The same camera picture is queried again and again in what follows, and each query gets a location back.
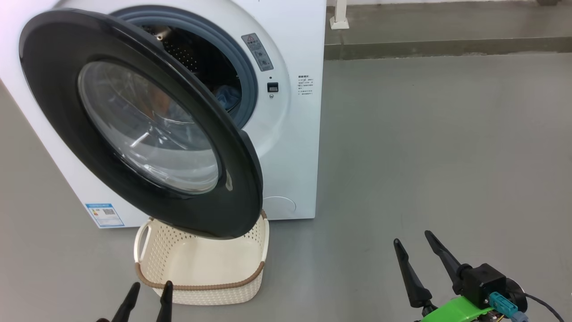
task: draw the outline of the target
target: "green bracket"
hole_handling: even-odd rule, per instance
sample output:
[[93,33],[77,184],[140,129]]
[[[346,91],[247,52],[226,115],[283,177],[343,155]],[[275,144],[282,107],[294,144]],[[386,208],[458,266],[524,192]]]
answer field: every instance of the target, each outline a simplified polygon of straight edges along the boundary
[[465,297],[457,297],[444,306],[429,313],[421,322],[465,322],[491,311],[492,308],[479,309]]

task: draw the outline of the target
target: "blue connector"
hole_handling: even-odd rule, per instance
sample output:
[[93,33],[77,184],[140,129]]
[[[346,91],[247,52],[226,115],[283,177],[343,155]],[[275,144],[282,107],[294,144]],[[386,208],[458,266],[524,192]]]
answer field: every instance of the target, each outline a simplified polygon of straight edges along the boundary
[[500,314],[504,314],[512,322],[528,322],[529,320],[526,314],[518,310],[518,306],[507,300],[499,292],[492,292],[488,296],[488,304]]
[[502,296],[499,292],[492,292],[488,296],[488,304],[508,318],[513,317],[513,315],[518,312],[518,306],[507,300],[506,297]]

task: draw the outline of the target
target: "black door rim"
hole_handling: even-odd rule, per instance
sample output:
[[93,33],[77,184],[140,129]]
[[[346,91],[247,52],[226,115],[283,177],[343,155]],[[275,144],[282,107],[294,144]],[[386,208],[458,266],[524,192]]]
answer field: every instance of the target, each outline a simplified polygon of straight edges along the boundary
[[[28,22],[19,52],[30,90],[61,139],[133,206],[169,225],[212,238],[236,238],[255,225],[262,208],[262,176],[248,135],[154,37],[108,15],[61,9]],[[89,119],[77,87],[83,66],[102,60],[145,76],[193,115],[218,158],[220,177],[212,191],[185,195],[152,183],[110,148]]]

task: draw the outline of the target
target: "open door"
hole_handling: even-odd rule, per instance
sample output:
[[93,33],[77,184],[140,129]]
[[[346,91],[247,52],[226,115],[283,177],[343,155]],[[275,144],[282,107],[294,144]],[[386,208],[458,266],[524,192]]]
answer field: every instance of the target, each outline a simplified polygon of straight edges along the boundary
[[19,53],[48,121],[117,194],[207,237],[254,226],[263,183],[248,135],[155,37],[109,15],[53,10],[24,27]]

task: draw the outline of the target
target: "concrete floor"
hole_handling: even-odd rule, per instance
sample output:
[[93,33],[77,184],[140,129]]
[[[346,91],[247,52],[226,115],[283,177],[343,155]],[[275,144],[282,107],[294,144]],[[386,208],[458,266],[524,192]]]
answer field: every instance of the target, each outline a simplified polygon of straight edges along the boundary
[[[572,319],[571,88],[572,54],[326,62],[317,218],[272,222],[252,301],[176,305],[173,321],[411,322],[395,237],[434,303],[454,296],[425,229]],[[0,92],[3,320],[112,317],[136,230],[96,228]],[[131,321],[159,307],[142,287]]]
[[469,1],[348,6],[349,29],[331,30],[326,60],[572,52],[572,0]]

